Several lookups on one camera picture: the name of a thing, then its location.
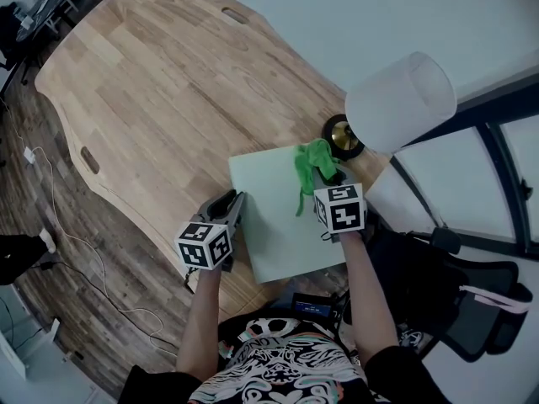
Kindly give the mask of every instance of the white cord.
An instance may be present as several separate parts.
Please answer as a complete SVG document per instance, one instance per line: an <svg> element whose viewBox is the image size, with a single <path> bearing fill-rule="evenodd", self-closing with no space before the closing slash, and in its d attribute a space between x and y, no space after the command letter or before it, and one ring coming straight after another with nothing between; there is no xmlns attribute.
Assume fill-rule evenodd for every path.
<svg viewBox="0 0 539 404"><path fill-rule="evenodd" d="M8 108L8 106L6 105L6 103L2 100L2 98L0 98L0 101L2 101L4 107L8 110L8 113L9 113L9 117L11 118L11 123L13 125L13 128L15 130L15 133L17 134L17 137L23 142L23 147L26 148L26 145L24 144L24 139L21 135L19 135L19 133L17 132L17 127L15 126L15 121L13 120L13 116L11 114L11 110ZM104 261L103 261L103 258L101 258L101 255L98 253L98 251L91 245L89 244L88 242L84 241L83 239L81 238L77 238L73 235L70 235L69 233L66 232L66 230L62 227L61 223L60 223L60 220L58 219L58 213L56 213L56 203L55 203L55 198L54 198L54 169L52 167L52 163L51 161L49 160L49 157L47 157L47 155L45 154L45 150L43 150L42 147L40 146L37 146L36 148L34 148L32 150L32 152L34 152L35 150L41 150L41 152L43 153L43 157L45 158L45 160L47 161L47 163L49 164L49 168L51 169L51 197L52 197L52 210L54 212L54 216L56 218L56 223L58 224L58 226L60 227L62 233L67 237L67 238L71 238L71 239L74 239L75 241L80 241L84 244L86 244L88 247L90 247L93 252L95 253L96 257L99 259L99 262L101 264L101 270L103 271L103 290L104 290L104 294L105 296L107 297L108 300L112 301L109 297L109 291L107 290L107 281L106 281L106 272L105 272L105 268L104 268ZM160 348L158 347L153 341L152 341L152 338L159 334L163 329L164 329L164 323L163 321L161 320L161 318L155 314L153 311L150 311L146 308L133 308L132 310L120 310L119 308L116 308L116 310L118 310L118 312L120 313L132 313L132 312L135 312L135 311L144 311L146 313L150 313L152 316L154 316L156 319L159 320L159 323L161 324L161 327L155 331L155 332L152 332L149 337L148 337L148 340L150 342L150 344L158 349L158 350L161 350L162 352L165 352L167 354L172 354L174 357L176 357L177 355L175 353L172 353L172 352L169 352L168 350L165 350L164 348Z"/></svg>

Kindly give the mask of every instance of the wooden table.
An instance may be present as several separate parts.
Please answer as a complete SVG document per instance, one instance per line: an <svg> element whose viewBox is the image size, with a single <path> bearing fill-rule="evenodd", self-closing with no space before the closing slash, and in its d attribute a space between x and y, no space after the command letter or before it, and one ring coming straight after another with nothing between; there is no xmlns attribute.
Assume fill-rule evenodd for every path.
<svg viewBox="0 0 539 404"><path fill-rule="evenodd" d="M344 93L233 0L104 0L35 85L60 115L91 190L182 275L174 234L231 187L228 158L308 142L344 111ZM387 162L364 151L350 166L367 190ZM273 296L271 286L254 283L240 244L233 272L223 276L221 317Z"/></svg>

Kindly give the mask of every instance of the lamp base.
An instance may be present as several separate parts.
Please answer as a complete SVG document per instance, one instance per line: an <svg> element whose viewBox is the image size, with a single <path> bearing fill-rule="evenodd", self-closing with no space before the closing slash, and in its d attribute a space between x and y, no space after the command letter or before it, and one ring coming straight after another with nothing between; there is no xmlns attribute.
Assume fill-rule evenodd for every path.
<svg viewBox="0 0 539 404"><path fill-rule="evenodd" d="M343 161L358 157L365 148L350 129L345 114L336 114L326 121L322 128L322 138L331 146L333 157Z"/></svg>

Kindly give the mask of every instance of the person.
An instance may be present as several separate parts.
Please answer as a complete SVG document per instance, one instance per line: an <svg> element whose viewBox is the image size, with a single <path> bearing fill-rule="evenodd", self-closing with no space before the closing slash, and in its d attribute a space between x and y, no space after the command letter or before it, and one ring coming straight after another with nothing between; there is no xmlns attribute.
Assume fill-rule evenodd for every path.
<svg viewBox="0 0 539 404"><path fill-rule="evenodd" d="M12 284L47 251L54 253L56 244L46 229L37 237L0 235L0 285Z"/></svg>
<svg viewBox="0 0 539 404"><path fill-rule="evenodd" d="M360 365L321 316L261 309L218 325L221 270L200 271L176 372L135 366L119 404L135 402L448 402L419 357L400 348L357 232L339 235Z"/></svg>

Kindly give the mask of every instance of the dark table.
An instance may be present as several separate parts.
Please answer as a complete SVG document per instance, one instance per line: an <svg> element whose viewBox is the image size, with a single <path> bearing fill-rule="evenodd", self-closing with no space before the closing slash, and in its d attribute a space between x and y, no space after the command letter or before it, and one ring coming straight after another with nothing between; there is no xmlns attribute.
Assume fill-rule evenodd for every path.
<svg viewBox="0 0 539 404"><path fill-rule="evenodd" d="M25 39L28 39L31 35L39 31L44 25L45 21L55 13L60 18L62 18L66 24L70 27L75 27L75 23L61 10L61 5L66 0L48 0L45 4L45 7L41 12L37 13L40 10L43 0L39 0L32 9L28 12L28 15L34 20L29 29L24 27L19 27L19 32L17 33L17 41L22 42Z"/></svg>

